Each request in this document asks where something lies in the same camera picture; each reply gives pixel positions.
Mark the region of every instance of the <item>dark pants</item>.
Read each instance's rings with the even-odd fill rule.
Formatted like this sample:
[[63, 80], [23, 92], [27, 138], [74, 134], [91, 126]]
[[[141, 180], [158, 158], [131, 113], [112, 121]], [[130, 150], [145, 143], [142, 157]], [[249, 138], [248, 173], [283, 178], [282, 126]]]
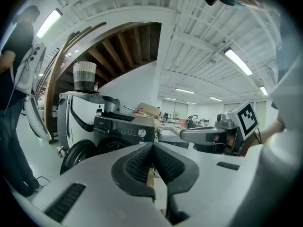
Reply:
[[24, 100], [0, 110], [0, 160], [2, 174], [22, 195], [30, 196], [39, 188], [18, 140], [16, 128]]

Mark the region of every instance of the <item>fluorescent light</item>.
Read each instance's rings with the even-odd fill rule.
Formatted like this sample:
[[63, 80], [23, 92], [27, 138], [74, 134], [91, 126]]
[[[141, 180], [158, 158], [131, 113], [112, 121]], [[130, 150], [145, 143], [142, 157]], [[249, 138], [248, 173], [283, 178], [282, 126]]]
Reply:
[[50, 29], [50, 27], [62, 16], [62, 12], [59, 9], [55, 9], [51, 14], [47, 17], [44, 23], [39, 28], [36, 36], [38, 38], [42, 38], [45, 33]]
[[192, 93], [192, 94], [195, 93], [195, 92], [193, 92], [193, 91], [187, 91], [187, 90], [183, 90], [183, 89], [179, 89], [179, 88], [176, 88], [176, 91], [186, 92], [186, 93]]
[[218, 99], [218, 98], [214, 98], [212, 96], [209, 97], [210, 99], [213, 99], [213, 100], [217, 100], [217, 101], [222, 101], [221, 99]]
[[224, 54], [231, 59], [234, 63], [237, 64], [237, 66], [239, 66], [242, 71], [245, 72], [246, 75], [251, 75], [252, 71], [249, 69], [249, 67], [244, 63], [244, 61], [231, 49], [228, 48]]
[[265, 96], [268, 96], [268, 93], [267, 93], [265, 87], [260, 87], [260, 89]]

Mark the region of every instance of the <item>floor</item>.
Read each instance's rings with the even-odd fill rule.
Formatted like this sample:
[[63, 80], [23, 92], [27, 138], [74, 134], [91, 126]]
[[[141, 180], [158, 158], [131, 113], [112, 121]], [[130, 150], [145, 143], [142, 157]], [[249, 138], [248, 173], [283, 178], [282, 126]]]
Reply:
[[[50, 145], [46, 140], [38, 138], [23, 115], [20, 115], [19, 118], [17, 135], [34, 176], [36, 178], [43, 176], [50, 181], [58, 178], [63, 161], [56, 150], [59, 143]], [[48, 182], [45, 179], [39, 179], [39, 183], [46, 185]]]

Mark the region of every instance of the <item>ceiling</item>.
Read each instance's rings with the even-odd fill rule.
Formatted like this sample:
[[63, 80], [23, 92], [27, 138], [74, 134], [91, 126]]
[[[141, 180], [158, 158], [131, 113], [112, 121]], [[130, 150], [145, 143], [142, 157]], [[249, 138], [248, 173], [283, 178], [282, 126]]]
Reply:
[[[237, 9], [217, 1], [204, 0], [31, 0], [40, 11], [36, 27], [50, 12], [59, 8], [63, 17], [42, 41], [48, 54], [60, 47], [71, 33], [94, 26], [107, 26], [85, 37], [71, 53], [85, 47], [94, 37], [119, 24], [134, 21], [162, 23], [157, 68], [160, 74], [159, 97], [180, 102], [213, 103], [210, 96], [224, 102], [263, 98], [259, 90], [270, 93], [275, 86], [276, 45], [280, 41], [279, 19], [275, 12]], [[249, 66], [246, 76], [224, 56], [231, 47]], [[50, 58], [46, 57], [44, 66]], [[175, 91], [192, 90], [195, 94]]]

